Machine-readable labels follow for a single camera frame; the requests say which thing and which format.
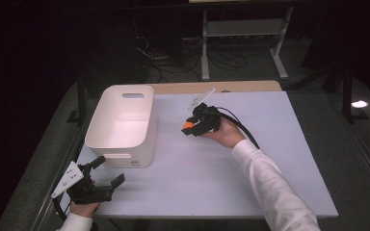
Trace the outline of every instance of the table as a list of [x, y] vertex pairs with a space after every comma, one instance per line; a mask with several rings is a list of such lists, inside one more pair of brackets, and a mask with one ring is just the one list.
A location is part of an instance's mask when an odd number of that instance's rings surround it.
[[[214, 93], [205, 103], [227, 108], [238, 116], [318, 217], [337, 216], [287, 94], [277, 82], [152, 86], [156, 93], [154, 104], [160, 113], [153, 161], [145, 168], [101, 166], [92, 171], [97, 185], [109, 184], [121, 173], [126, 177], [116, 189], [113, 201], [103, 203], [97, 216], [263, 218], [250, 183], [229, 154], [230, 149], [208, 139], [184, 136], [180, 131], [191, 115], [186, 108], [192, 96], [211, 87], [234, 92]], [[95, 155], [84, 146], [77, 163], [85, 164], [93, 159]], [[67, 199], [62, 201], [64, 208], [67, 203]]]

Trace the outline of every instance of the forearm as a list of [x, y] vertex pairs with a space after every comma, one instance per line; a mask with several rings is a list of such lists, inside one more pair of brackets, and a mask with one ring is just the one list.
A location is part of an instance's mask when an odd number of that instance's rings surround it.
[[250, 141], [240, 141], [232, 155], [251, 187], [272, 230], [319, 230], [308, 206], [285, 181], [277, 165]]

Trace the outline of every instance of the bin handle cutout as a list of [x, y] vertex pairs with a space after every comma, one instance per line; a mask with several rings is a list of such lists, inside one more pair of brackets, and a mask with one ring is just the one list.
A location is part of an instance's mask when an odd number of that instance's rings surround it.
[[119, 153], [119, 154], [103, 154], [105, 158], [107, 159], [131, 159], [131, 154], [128, 153]]
[[124, 93], [122, 95], [123, 98], [133, 98], [133, 99], [142, 99], [145, 98], [145, 95], [143, 93]]

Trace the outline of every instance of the white shirt sleeve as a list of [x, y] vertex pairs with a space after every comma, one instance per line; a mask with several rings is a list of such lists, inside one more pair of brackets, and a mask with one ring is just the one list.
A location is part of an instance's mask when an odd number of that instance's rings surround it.
[[320, 230], [315, 214], [294, 192], [272, 159], [249, 140], [237, 143], [231, 153], [251, 181], [272, 230]]
[[92, 218], [84, 218], [70, 213], [59, 231], [90, 231], [92, 224]]

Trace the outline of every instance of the human hand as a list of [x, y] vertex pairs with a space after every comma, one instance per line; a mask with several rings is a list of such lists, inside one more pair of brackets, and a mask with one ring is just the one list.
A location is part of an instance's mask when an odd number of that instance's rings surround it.
[[92, 218], [94, 212], [100, 208], [101, 203], [92, 203], [92, 204], [75, 204], [71, 201], [70, 211], [84, 218]]
[[218, 131], [205, 133], [201, 137], [210, 138], [230, 148], [233, 148], [238, 142], [245, 139], [239, 128], [223, 117], [221, 117], [221, 126]]

